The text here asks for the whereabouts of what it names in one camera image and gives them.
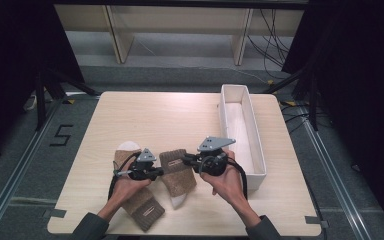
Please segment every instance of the black cable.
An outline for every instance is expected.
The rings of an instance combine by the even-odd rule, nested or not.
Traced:
[[[296,114],[292,114],[292,113],[283,113],[282,114],[283,116],[291,116],[291,117],[295,117]]]
[[[280,46],[279,46],[279,43],[277,42],[275,22],[276,22],[276,9],[272,9],[272,31],[271,31],[271,33],[273,34],[273,40],[276,43],[277,53],[279,54],[279,58],[280,58],[280,60],[281,60],[281,62],[283,64],[284,63],[284,59],[286,59],[286,58],[285,58],[285,55],[283,55],[283,52],[280,51]]]
[[[267,25],[267,28],[268,28],[268,30],[269,30],[269,32],[270,32],[270,37],[269,37],[269,40],[267,41],[268,42],[268,44],[267,44],[267,46],[266,46],[266,49],[265,49],[265,51],[264,52],[266,52],[267,53],[267,51],[268,51],[268,49],[269,49],[269,46],[270,46],[270,40],[271,40],[271,38],[272,38],[272,36],[273,36],[273,33],[272,33],[272,30],[270,29],[270,26],[269,26],[269,23],[267,22],[267,20],[266,20],[266,18],[264,17],[264,14],[263,14],[263,11],[260,9],[260,13],[261,13],[261,16],[263,17],[263,20],[264,20],[264,22],[266,23],[266,25]],[[269,71],[267,71],[267,65],[266,65],[266,58],[264,57],[263,58],[263,64],[264,64],[264,69],[266,70],[266,72],[267,72],[267,74],[270,76],[270,77],[272,77],[272,78],[276,78],[276,79],[285,79],[285,78],[279,78],[279,77],[276,77],[276,76],[273,76],[273,75],[271,75],[270,73],[269,73]]]
[[[118,176],[117,176],[117,169],[118,171],[121,171],[124,166],[126,166],[127,162],[132,158],[132,157],[139,157],[140,155],[140,152],[136,152],[136,153],[133,153],[132,155],[130,155],[129,157],[127,157],[127,159],[121,164],[120,167],[117,166],[117,163],[115,161],[113,161],[113,164],[114,164],[114,176],[112,177],[111,179],[111,183],[110,183],[110,188],[108,190],[108,200],[111,198],[112,194],[113,194],[113,191],[114,191],[114,186],[115,186],[115,183],[118,181]]]
[[[236,168],[236,170],[239,171],[239,173],[241,174],[241,178],[242,178],[242,191],[244,193],[244,196],[245,196],[245,199],[248,200],[248,182],[246,180],[246,173],[245,173],[245,170],[241,167],[241,165],[239,165],[235,159],[231,158],[231,157],[228,157],[230,160],[232,160],[233,162],[229,162],[227,161],[227,164],[229,165],[232,165],[233,167]]]
[[[297,127],[295,127],[294,129],[292,129],[291,131],[289,131],[289,135],[291,135],[293,132],[295,132],[295,130],[297,130],[298,128],[300,128],[302,125],[304,125],[305,121],[307,121],[308,119],[302,121]]]
[[[286,107],[282,108],[280,111],[283,112],[283,110],[291,108],[291,107],[307,107],[307,106],[309,106],[309,105],[308,104],[298,104],[298,105],[294,105],[294,106],[286,106]]]
[[[264,40],[266,40],[266,42],[269,42],[269,40],[265,37],[265,36],[261,36],[261,37],[263,37],[263,39]],[[288,53],[289,52],[289,49],[288,48],[286,48],[286,49],[283,49],[283,48],[280,48],[280,51],[282,51],[282,52],[285,52],[285,53]]]
[[[276,58],[268,54],[267,52],[264,52],[263,49],[261,49],[257,44],[254,43],[254,41],[251,39],[250,36],[248,36],[249,41],[251,42],[252,46],[263,56],[267,57],[270,61],[278,65],[279,67],[282,67],[282,63],[279,62]]]
[[[293,119],[295,119],[295,118],[298,118],[298,117],[307,117],[308,115],[309,115],[308,113],[295,115],[295,116],[293,116],[293,117],[291,117],[291,118],[285,120],[285,123],[287,123],[287,122],[289,122],[289,121],[291,121],[291,120],[293,120]]]
[[[282,40],[280,40],[279,37],[277,37],[277,40],[279,40],[280,44],[285,48],[285,49],[282,48],[282,50],[286,53],[289,53],[289,48],[285,46],[285,44],[283,44]]]

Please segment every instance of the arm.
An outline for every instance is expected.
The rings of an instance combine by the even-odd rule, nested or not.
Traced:
[[[225,150],[229,158],[235,159],[232,151]],[[245,225],[250,239],[273,240],[281,239],[276,228],[267,217],[260,217],[251,208],[242,191],[242,183],[239,172],[231,165],[226,167],[220,176],[211,176],[202,173],[204,181],[213,186],[213,195],[219,194],[238,213]]]
[[[140,189],[148,186],[151,180],[135,181],[128,176],[120,177],[113,194],[97,215],[88,213],[70,235],[70,240],[98,240],[108,229],[109,222],[118,209]]]

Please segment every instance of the white tray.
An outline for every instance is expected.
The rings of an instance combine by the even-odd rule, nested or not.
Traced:
[[[228,148],[235,152],[236,162],[245,170],[248,190],[257,190],[267,173],[247,86],[222,86],[219,115],[222,137],[236,139]]]

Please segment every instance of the hand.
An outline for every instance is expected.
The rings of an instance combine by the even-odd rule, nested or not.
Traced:
[[[235,159],[235,153],[233,151],[223,151],[227,153],[229,161]],[[202,173],[201,178],[213,186],[213,195],[219,194],[232,205],[246,227],[253,227],[261,221],[243,194],[241,176],[235,167],[227,165],[226,170],[220,176],[211,176],[208,173]]]
[[[104,208],[99,211],[98,216],[109,222],[124,202],[149,184],[151,184],[151,180],[149,179],[136,181],[127,175],[119,177],[114,185],[111,198],[107,204],[105,204]]]
[[[235,159],[235,153],[230,150],[223,150],[227,153],[229,161]],[[232,165],[227,165],[226,170],[220,176],[211,176],[202,173],[201,178],[213,186],[213,195],[219,194],[230,205],[236,202],[246,201],[242,191],[242,182],[239,172]]]

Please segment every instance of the sleeve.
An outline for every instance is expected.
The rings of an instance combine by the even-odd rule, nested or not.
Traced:
[[[68,238],[69,240],[98,240],[104,236],[109,223],[98,215],[88,213]]]
[[[251,240],[280,240],[282,239],[270,219],[266,216],[260,217],[261,222],[254,227],[246,228]]]

